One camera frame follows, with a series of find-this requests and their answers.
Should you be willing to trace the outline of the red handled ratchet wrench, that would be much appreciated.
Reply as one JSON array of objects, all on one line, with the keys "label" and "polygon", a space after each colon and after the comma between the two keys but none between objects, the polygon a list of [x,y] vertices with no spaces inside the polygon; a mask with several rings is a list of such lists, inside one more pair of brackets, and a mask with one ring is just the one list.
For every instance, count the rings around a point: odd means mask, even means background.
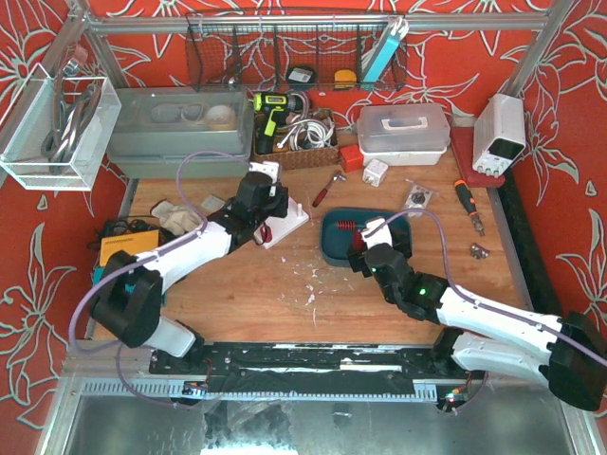
[{"label": "red handled ratchet wrench", "polygon": [[347,177],[342,172],[335,172],[331,176],[331,178],[329,179],[329,181],[327,182],[327,184],[319,191],[319,193],[315,197],[314,201],[312,202],[312,207],[313,208],[317,208],[319,206],[319,204],[323,201],[323,199],[329,193],[331,187],[337,181],[346,181],[346,180],[347,180]]}]

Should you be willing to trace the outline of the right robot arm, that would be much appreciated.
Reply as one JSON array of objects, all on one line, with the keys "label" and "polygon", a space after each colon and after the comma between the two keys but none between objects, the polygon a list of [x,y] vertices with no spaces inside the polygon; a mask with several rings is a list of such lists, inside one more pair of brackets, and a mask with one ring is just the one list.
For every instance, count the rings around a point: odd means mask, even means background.
[{"label": "right robot arm", "polygon": [[388,244],[348,251],[352,269],[376,280],[383,298],[408,317],[444,325],[437,363],[516,377],[549,389],[580,410],[600,408],[606,341],[585,315],[524,311],[414,271]]}]

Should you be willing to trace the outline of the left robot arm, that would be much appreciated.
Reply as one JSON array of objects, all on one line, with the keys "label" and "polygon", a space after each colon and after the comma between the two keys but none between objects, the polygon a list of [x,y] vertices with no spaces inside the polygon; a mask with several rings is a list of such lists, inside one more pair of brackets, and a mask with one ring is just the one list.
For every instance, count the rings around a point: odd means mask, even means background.
[{"label": "left robot arm", "polygon": [[251,241],[267,218],[286,217],[288,203],[288,188],[280,181],[247,172],[236,195],[203,226],[152,251],[113,254],[90,301],[90,316],[130,348],[186,356],[200,336],[161,315],[162,296],[198,267]]}]

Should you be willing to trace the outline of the large red spring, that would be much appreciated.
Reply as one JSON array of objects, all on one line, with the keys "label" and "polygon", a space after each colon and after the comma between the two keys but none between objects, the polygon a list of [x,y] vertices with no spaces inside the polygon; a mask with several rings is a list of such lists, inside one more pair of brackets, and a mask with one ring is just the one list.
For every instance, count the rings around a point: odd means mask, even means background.
[{"label": "large red spring", "polygon": [[353,248],[355,251],[364,251],[366,248],[366,244],[361,236],[361,233],[358,231],[354,232]]},{"label": "large red spring", "polygon": [[262,239],[262,243],[268,243],[271,241],[272,239],[272,234],[271,234],[271,229],[270,227],[268,227],[267,225],[263,225],[260,228],[260,235],[261,235],[261,239]]}]

